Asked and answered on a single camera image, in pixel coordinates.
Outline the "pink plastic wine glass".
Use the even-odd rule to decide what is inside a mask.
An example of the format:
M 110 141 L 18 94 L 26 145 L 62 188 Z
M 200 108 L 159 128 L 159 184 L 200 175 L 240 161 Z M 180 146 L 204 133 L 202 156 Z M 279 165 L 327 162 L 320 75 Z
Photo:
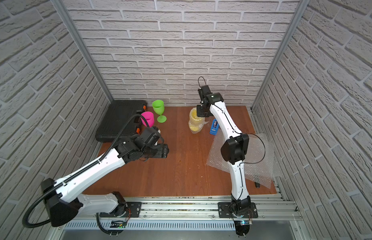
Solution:
M 144 118 L 144 120 L 142 120 L 142 123 L 145 127 L 151 128 L 154 125 L 155 119 L 152 112 L 143 112 L 141 116 Z

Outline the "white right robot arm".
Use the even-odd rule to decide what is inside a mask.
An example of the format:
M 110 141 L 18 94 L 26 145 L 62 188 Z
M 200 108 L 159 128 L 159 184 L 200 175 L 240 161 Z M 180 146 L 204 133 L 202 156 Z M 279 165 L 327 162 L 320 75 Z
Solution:
M 221 94 L 200 94 L 197 116 L 214 116 L 223 132 L 225 142 L 221 155 L 227 162 L 232 181 L 231 213 L 240 215 L 251 207 L 251 198 L 246 186 L 244 160 L 248 151 L 249 136 L 237 127 Z

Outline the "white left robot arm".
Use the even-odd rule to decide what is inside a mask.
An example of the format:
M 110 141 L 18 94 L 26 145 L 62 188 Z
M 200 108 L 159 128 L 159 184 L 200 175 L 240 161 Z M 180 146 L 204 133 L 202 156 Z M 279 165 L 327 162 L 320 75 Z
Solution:
M 50 224 L 60 227 L 77 216 L 105 213 L 113 217 L 129 215 L 128 205 L 119 192 L 107 195 L 84 195 L 83 191 L 99 179 L 140 158 L 165 159 L 169 153 L 167 144 L 145 145 L 139 148 L 132 141 L 122 141 L 104 158 L 98 157 L 81 169 L 56 181 L 41 184 L 44 192 L 55 188 L 44 200 Z

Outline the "blue tape dispenser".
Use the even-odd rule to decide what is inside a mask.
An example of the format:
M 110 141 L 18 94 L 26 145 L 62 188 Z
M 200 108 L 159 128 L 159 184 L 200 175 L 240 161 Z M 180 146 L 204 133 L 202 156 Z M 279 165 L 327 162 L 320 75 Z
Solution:
M 216 119 L 212 121 L 211 128 L 210 128 L 210 134 L 215 136 L 218 133 L 220 126 Z

